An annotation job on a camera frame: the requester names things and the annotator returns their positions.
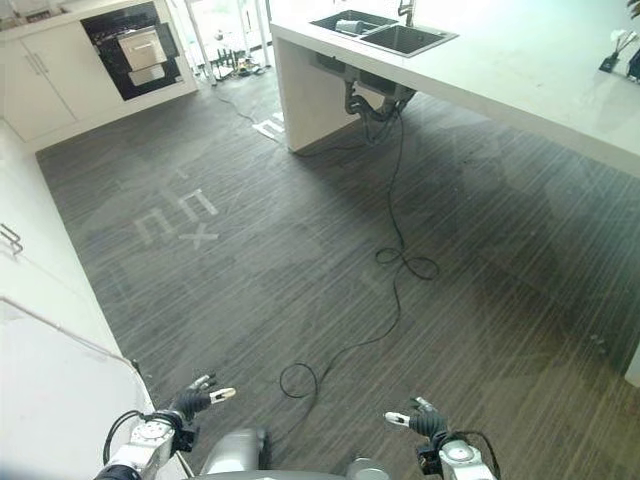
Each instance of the built-in oven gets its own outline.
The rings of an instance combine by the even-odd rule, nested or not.
[[[182,80],[171,29],[153,2],[84,19],[82,26],[124,100]]]

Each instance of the cabinet drawer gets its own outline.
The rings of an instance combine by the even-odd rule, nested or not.
[[[118,37],[118,43],[131,70],[142,70],[167,61],[155,27],[122,35]]]

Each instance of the black sink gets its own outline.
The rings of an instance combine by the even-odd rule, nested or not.
[[[455,34],[448,32],[440,32],[437,30],[427,31],[418,28],[403,27],[402,25],[394,25],[384,30],[365,35],[361,37],[360,40],[373,43],[378,47],[405,57],[412,57],[455,37]]]
[[[340,20],[348,20],[352,22],[362,22],[364,26],[364,30],[359,35],[366,35],[369,33],[373,33],[378,30],[380,27],[393,25],[394,23],[398,23],[396,20],[392,20],[390,18],[379,17],[377,15],[371,15],[370,13],[357,12],[355,10],[346,10],[344,12],[337,13],[327,18],[322,18],[320,20],[314,20],[311,22],[313,25],[317,25],[318,27],[326,28],[327,30],[331,30],[334,32],[342,33],[349,36],[357,36],[354,33],[342,32],[336,30],[336,25]]]

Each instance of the double sink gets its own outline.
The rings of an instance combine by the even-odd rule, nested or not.
[[[355,10],[346,10],[311,23],[403,57],[413,57],[458,36],[428,27],[405,27],[398,25],[396,20]]]

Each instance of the white countertop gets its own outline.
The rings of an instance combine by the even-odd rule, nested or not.
[[[415,25],[460,36],[413,58],[303,20],[277,20],[284,40],[544,135],[640,177],[640,85],[598,71],[614,29],[640,29],[624,0],[418,0]]]
[[[130,7],[150,1],[154,0],[81,0],[78,2],[69,2],[61,5],[61,7],[67,10],[67,13],[0,32],[0,42],[16,40],[36,32],[59,27],[71,22],[77,22],[84,18],[94,17],[119,8]]]

